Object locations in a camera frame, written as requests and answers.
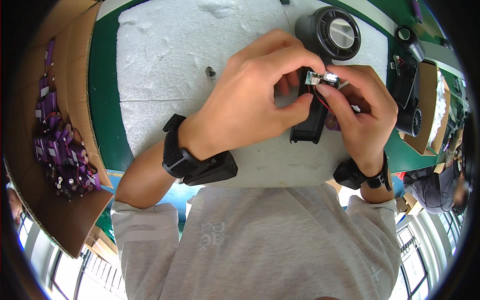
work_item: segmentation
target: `workbench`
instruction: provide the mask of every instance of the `workbench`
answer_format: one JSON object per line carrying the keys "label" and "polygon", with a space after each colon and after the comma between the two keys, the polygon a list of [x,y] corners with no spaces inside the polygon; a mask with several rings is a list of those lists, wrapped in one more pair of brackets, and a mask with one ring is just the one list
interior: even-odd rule
{"label": "workbench", "polygon": [[[125,171],[133,161],[133,155],[127,143],[125,129],[122,123],[120,113],[120,98],[117,89],[117,71],[116,71],[116,44],[117,30],[119,28],[119,14],[138,5],[146,0],[132,0],[113,11],[102,16],[96,23],[89,59],[88,73],[88,92],[90,113],[95,132],[96,141],[107,169]],[[443,34],[437,22],[429,12],[422,0],[419,1],[423,23],[416,23],[407,1],[396,1],[393,5],[387,0],[370,0],[370,3],[356,0],[324,0],[331,5],[345,9],[352,15],[355,15],[369,25],[382,32],[388,38],[388,56],[402,54],[403,51],[398,46],[395,38],[390,32],[385,30],[378,23],[367,17],[361,11],[361,2],[370,3],[381,10],[396,24],[406,24],[411,26],[418,34],[420,40],[439,45]],[[364,10],[366,14],[372,15],[370,9]],[[454,76],[442,70],[447,84],[453,86]],[[395,71],[389,69],[387,74],[387,87],[390,87],[395,78]],[[455,106],[459,100],[452,96],[452,106]],[[400,139],[396,130],[394,130],[385,146],[385,152],[389,157],[389,167],[392,173],[424,168],[437,164],[443,159],[438,156],[420,156]]]}

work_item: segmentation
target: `forearm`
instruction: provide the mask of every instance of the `forearm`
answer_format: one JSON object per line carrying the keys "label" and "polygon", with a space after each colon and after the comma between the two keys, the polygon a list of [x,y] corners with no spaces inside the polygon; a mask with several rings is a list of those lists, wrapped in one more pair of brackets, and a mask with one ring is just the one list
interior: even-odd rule
{"label": "forearm", "polygon": [[[390,176],[390,171],[388,171],[388,182],[390,183],[390,187],[392,187],[392,178]],[[362,183],[361,188],[360,188],[360,193],[362,198],[371,204],[378,204],[378,203],[383,203],[388,200],[393,199],[394,194],[393,194],[393,187],[391,191],[387,191],[385,185],[382,185],[381,187],[377,189],[371,189],[367,182]]]}
{"label": "forearm", "polygon": [[120,180],[115,201],[147,208],[162,200],[175,181],[162,167],[163,143],[158,142],[134,160]]}

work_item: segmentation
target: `fingernail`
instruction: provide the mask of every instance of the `fingernail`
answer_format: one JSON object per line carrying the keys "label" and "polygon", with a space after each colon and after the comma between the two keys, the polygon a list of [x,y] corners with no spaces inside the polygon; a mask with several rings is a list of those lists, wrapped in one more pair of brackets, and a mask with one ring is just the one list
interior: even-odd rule
{"label": "fingernail", "polygon": [[315,86],[315,88],[317,89],[317,91],[324,97],[328,97],[329,93],[327,92],[327,89],[325,88],[325,86],[323,84],[317,84]]}

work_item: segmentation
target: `gray sweatshirt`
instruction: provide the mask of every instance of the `gray sweatshirt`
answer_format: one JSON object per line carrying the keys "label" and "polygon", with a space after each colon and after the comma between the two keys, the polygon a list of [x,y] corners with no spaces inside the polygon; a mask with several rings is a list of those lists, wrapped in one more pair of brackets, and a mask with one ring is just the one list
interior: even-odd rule
{"label": "gray sweatshirt", "polygon": [[115,202],[111,210],[129,300],[388,299],[400,267],[395,200],[333,187],[206,187],[179,242],[178,213]]}

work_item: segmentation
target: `printed logo on sweatshirt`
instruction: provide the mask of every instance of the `printed logo on sweatshirt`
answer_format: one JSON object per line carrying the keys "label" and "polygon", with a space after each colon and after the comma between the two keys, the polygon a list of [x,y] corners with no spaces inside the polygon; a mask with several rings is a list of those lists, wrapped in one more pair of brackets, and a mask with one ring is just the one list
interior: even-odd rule
{"label": "printed logo on sweatshirt", "polygon": [[207,251],[206,247],[210,244],[214,246],[220,245],[225,239],[225,222],[215,222],[202,224],[202,240],[200,241],[200,249]]}

